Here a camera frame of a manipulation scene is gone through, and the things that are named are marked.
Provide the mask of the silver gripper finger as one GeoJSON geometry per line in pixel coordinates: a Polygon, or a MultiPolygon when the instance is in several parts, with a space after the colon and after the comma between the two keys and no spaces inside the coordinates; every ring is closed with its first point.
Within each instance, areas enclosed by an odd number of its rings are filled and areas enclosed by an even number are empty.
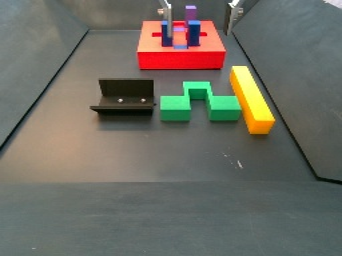
{"type": "Polygon", "coordinates": [[[224,33],[229,34],[233,21],[239,16],[243,15],[243,4],[244,0],[230,0],[225,6],[225,24],[224,24],[224,33]]]}
{"type": "Polygon", "coordinates": [[[162,16],[166,21],[166,37],[172,37],[172,5],[168,0],[157,0],[161,8],[157,13],[162,16]]]}

